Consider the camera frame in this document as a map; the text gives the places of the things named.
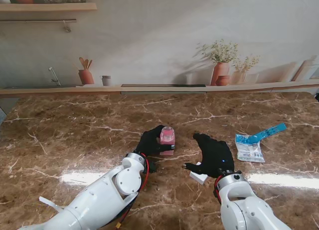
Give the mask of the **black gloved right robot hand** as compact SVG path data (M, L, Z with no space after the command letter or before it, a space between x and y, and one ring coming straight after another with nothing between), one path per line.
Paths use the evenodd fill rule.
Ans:
M212 178L218 178L224 171L234 171L232 153L225 141L218 141L200 133L195 133L193 138L201 149L202 161L200 165L185 163L183 164L184 169Z

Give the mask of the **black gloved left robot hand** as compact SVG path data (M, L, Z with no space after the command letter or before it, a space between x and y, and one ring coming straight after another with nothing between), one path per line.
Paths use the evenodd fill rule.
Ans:
M150 156L160 154L161 152L174 150L174 145L158 143L158 138L160 138L160 133L163 128L164 125L158 125L151 130L145 131L142 134L140 142L134 150L134 153Z

